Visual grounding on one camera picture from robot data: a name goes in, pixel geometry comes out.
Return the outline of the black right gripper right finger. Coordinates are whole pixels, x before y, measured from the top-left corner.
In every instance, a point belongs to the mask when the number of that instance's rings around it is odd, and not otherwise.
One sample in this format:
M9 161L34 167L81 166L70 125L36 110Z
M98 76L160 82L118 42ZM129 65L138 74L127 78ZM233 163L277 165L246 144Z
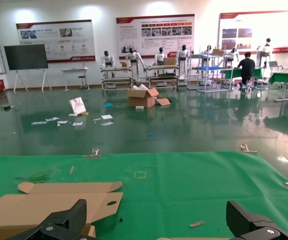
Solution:
M233 200L226 203L226 224L235 240L288 240L288 232L275 222L246 211Z

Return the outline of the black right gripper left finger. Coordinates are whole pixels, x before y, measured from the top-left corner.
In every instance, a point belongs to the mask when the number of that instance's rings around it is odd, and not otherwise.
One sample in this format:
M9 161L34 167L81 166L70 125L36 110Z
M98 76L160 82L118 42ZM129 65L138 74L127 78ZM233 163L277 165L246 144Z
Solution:
M70 209L53 212L37 227L11 237L12 240L86 240L87 202L79 199Z

